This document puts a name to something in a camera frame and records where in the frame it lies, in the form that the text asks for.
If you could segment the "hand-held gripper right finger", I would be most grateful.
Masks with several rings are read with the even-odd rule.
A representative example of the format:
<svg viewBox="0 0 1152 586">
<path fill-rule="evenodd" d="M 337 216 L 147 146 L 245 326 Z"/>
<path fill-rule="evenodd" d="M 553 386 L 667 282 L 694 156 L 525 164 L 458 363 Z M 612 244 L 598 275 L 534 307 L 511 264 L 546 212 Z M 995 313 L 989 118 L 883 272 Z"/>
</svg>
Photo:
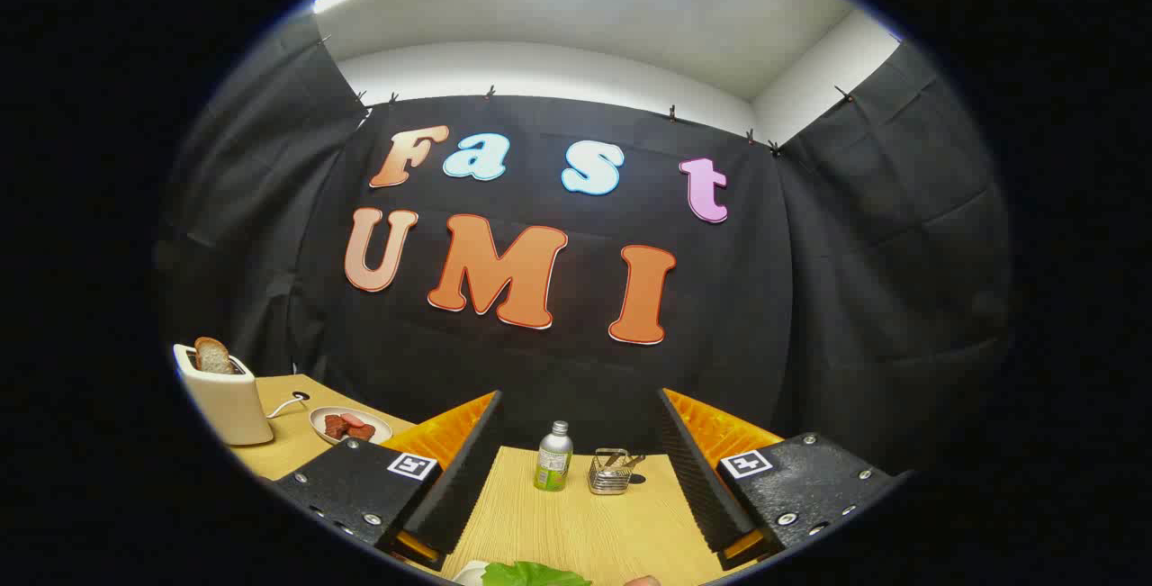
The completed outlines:
<svg viewBox="0 0 1152 586">
<path fill-rule="evenodd" d="M 910 478 L 817 431 L 783 437 L 687 394 L 657 394 L 660 443 L 723 570 L 828 536 Z"/>
</svg>

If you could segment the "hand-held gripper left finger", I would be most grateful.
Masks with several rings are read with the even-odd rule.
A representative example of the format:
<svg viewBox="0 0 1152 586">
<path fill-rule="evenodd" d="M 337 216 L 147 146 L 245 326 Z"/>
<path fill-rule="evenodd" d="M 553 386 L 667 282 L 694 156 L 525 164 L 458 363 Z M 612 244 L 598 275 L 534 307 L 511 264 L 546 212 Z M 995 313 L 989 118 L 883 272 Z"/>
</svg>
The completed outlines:
<svg viewBox="0 0 1152 586">
<path fill-rule="evenodd" d="M 344 437 L 271 486 L 344 536 L 439 570 L 495 463 L 502 406 L 488 391 L 380 444 Z"/>
</svg>

